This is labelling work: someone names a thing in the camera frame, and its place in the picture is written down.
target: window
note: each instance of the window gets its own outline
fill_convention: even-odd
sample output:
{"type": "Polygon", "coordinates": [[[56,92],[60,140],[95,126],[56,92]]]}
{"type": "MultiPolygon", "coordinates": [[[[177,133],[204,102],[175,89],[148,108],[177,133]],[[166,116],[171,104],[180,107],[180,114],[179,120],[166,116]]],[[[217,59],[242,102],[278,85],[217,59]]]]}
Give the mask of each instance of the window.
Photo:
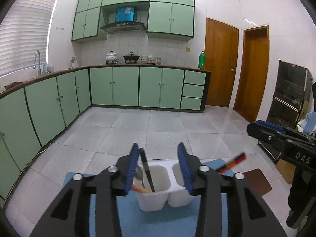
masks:
{"type": "Polygon", "coordinates": [[[16,0],[0,25],[0,76],[47,61],[53,8],[57,0],[16,0]]]}

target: faucet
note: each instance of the faucet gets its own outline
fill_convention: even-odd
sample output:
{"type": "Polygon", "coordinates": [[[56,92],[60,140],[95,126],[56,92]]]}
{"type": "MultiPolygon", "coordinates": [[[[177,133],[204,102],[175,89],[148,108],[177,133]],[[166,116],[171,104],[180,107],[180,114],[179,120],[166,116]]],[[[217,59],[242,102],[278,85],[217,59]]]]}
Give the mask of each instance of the faucet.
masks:
{"type": "Polygon", "coordinates": [[[36,51],[36,53],[35,53],[35,60],[34,60],[34,66],[33,66],[33,69],[36,69],[35,62],[36,62],[36,56],[37,56],[37,53],[39,54],[39,69],[38,69],[38,71],[39,71],[39,76],[41,76],[42,74],[41,74],[41,71],[40,71],[40,51],[39,51],[39,50],[37,50],[37,51],[36,51]]]}

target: blue cloth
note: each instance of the blue cloth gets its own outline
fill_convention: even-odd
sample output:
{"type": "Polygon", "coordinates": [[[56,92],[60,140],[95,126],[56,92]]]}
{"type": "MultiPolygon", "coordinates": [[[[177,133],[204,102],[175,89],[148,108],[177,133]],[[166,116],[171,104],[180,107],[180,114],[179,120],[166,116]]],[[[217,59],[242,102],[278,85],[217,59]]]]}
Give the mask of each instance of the blue cloth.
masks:
{"type": "MultiPolygon", "coordinates": [[[[222,159],[203,163],[217,169],[225,164],[222,159]]],[[[64,179],[64,185],[75,173],[69,172],[64,179]]],[[[224,173],[233,176],[233,171],[224,173]]],[[[95,201],[96,195],[91,195],[89,237],[95,237],[95,201]]],[[[123,237],[194,237],[200,209],[200,196],[193,198],[190,204],[172,208],[168,202],[160,211],[143,212],[136,199],[134,191],[130,191],[126,197],[117,197],[118,216],[123,237]]],[[[227,199],[222,194],[222,237],[228,235],[227,228],[227,199]]]]}

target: lower cabinet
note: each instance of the lower cabinet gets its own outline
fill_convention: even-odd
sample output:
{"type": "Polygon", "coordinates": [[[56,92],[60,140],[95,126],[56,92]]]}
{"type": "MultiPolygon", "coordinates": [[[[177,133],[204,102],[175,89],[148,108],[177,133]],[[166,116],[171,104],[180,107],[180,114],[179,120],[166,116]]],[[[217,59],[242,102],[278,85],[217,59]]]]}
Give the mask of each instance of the lower cabinet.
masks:
{"type": "Polygon", "coordinates": [[[13,161],[3,139],[0,136],[0,195],[6,198],[20,170],[13,161]]]}
{"type": "Polygon", "coordinates": [[[75,72],[57,77],[60,105],[66,126],[78,116],[78,100],[76,93],[75,72]]]}
{"type": "Polygon", "coordinates": [[[113,105],[112,67],[90,69],[92,104],[113,105]]]}
{"type": "Polygon", "coordinates": [[[90,87],[89,87],[89,70],[83,69],[75,72],[77,98],[80,113],[91,105],[90,87]]]}
{"type": "Polygon", "coordinates": [[[139,106],[159,107],[161,76],[162,68],[140,68],[139,106]]]}
{"type": "Polygon", "coordinates": [[[160,98],[161,108],[180,108],[183,77],[183,69],[164,68],[162,70],[162,87],[160,98]]]}
{"type": "Polygon", "coordinates": [[[139,67],[113,67],[114,105],[138,106],[139,67]]]}
{"type": "Polygon", "coordinates": [[[35,130],[45,145],[65,129],[56,77],[29,85],[25,91],[35,130]]]}
{"type": "Polygon", "coordinates": [[[23,170],[41,149],[27,110],[23,88],[0,100],[0,132],[13,159],[23,170]]]}

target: door frame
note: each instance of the door frame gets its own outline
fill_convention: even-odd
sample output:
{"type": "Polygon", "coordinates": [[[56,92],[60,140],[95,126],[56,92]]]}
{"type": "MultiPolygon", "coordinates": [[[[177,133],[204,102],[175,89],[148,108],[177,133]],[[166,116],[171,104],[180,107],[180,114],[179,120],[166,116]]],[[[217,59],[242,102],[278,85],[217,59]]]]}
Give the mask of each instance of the door frame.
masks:
{"type": "MultiPolygon", "coordinates": [[[[267,72],[267,78],[266,78],[266,81],[265,81],[264,91],[265,91],[265,87],[267,85],[267,79],[268,79],[268,73],[269,73],[269,63],[270,63],[270,34],[269,34],[269,25],[268,24],[267,25],[261,25],[261,26],[256,26],[256,27],[244,29],[241,71],[240,71],[239,80],[238,80],[238,88],[237,88],[236,98],[235,98],[235,101],[234,101],[234,107],[233,107],[234,111],[236,111],[238,95],[240,94],[240,91],[241,91],[240,90],[241,73],[242,73],[242,67],[245,64],[245,53],[244,53],[244,51],[245,51],[245,37],[246,37],[247,32],[253,31],[253,30],[258,30],[258,29],[266,29],[267,30],[267,37],[268,37],[268,72],[267,72]]],[[[261,104],[260,104],[259,110],[258,110],[254,120],[257,119],[258,113],[260,111],[260,108],[261,108],[261,104]]]]}

